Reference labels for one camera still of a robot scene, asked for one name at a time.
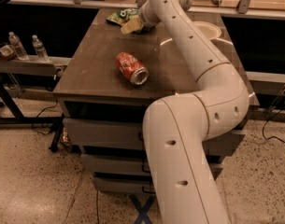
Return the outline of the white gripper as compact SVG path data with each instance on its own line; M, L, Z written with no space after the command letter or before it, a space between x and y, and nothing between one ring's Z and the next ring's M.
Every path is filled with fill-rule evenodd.
M161 20L157 17L150 6L150 2L146 2L140 9L139 9L139 17L135 16L126 22L122 28L121 32L124 35L129 35L132 32L141 31L143 29L143 25L146 27L154 27Z

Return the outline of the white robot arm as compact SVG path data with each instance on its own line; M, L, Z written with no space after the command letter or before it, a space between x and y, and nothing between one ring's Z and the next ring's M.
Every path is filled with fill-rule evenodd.
M187 16L191 1L148 0L139 9L142 24L164 24L198 86L148 107L144 145L164 224L231 224L203 143L242 121L249 92L236 68Z

